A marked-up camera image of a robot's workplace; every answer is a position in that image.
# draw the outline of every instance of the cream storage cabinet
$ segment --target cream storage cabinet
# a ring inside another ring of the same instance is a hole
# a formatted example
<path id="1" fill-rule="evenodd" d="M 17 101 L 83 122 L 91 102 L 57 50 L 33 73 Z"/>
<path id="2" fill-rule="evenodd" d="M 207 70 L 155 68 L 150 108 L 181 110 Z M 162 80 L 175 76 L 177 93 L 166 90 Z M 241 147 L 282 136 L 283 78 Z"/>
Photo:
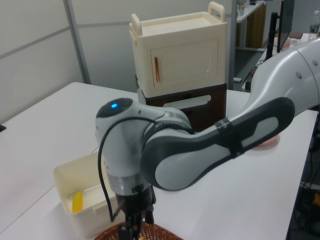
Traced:
<path id="1" fill-rule="evenodd" d="M 137 82 L 146 98 L 224 84 L 227 22 L 225 8 L 140 21 L 132 14 Z"/>

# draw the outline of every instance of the white plastic bin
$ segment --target white plastic bin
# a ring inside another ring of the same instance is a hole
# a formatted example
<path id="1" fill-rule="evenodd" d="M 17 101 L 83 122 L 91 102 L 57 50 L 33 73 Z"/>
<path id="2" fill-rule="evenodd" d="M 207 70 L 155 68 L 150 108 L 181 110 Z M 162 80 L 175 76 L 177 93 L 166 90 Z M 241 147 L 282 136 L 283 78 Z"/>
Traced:
<path id="1" fill-rule="evenodd" d="M 226 82 L 225 8 L 210 2 L 208 12 L 130 23 L 135 71 L 146 98 Z"/>
<path id="2" fill-rule="evenodd" d="M 98 235 L 103 230 L 125 220 L 121 211 L 110 222 L 108 205 L 103 193 L 98 174 L 98 153 L 75 159 L 57 166 L 53 170 L 55 185 L 62 205 L 71 224 L 79 237 L 87 239 Z M 112 210 L 118 207 L 115 193 L 110 189 L 107 175 L 102 167 L 103 179 L 111 201 Z M 83 210 L 72 213 L 73 197 L 81 191 L 83 195 Z"/>

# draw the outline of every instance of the bottle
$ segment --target bottle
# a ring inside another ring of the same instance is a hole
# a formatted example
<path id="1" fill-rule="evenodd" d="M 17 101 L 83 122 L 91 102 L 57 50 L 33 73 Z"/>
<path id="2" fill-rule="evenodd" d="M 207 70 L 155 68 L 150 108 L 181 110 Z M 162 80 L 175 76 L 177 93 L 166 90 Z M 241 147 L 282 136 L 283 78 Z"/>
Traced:
<path id="1" fill-rule="evenodd" d="M 243 16 L 245 10 L 245 0 L 238 0 L 238 15 Z"/>
<path id="2" fill-rule="evenodd" d="M 319 11 L 314 12 L 313 20 L 310 25 L 310 31 L 309 31 L 309 40 L 315 39 L 318 35 L 319 31 L 319 17 L 318 17 Z"/>

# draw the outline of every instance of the black strap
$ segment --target black strap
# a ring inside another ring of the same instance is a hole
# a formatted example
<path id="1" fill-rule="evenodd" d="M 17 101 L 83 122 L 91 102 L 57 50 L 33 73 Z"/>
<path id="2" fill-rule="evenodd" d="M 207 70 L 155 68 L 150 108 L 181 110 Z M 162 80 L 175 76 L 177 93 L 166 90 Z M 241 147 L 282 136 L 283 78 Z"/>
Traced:
<path id="1" fill-rule="evenodd" d="M 180 130 L 184 130 L 190 134 L 195 134 L 195 132 L 190 128 L 189 125 L 183 123 L 183 122 L 179 122 L 179 121 L 172 121 L 172 120 L 162 120 L 162 121 L 157 121 L 156 124 L 154 124 L 147 132 L 146 134 L 143 136 L 142 139 L 142 148 L 145 147 L 146 142 L 148 141 L 148 139 L 154 135 L 155 133 L 163 130 L 163 129 L 180 129 Z"/>
<path id="2" fill-rule="evenodd" d="M 241 138 L 228 118 L 221 119 L 220 121 L 217 121 L 214 125 L 221 133 L 222 139 L 229 148 L 231 157 L 233 159 L 245 152 L 241 144 Z"/>

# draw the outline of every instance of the cabinet door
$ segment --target cabinet door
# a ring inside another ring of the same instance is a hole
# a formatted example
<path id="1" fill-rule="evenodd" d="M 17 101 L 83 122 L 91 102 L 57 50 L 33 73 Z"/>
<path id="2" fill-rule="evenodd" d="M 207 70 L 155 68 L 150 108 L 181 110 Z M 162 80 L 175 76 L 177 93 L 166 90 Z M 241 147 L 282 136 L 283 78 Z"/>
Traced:
<path id="1" fill-rule="evenodd" d="M 155 88 L 217 78 L 218 38 L 155 48 L 150 53 Z"/>

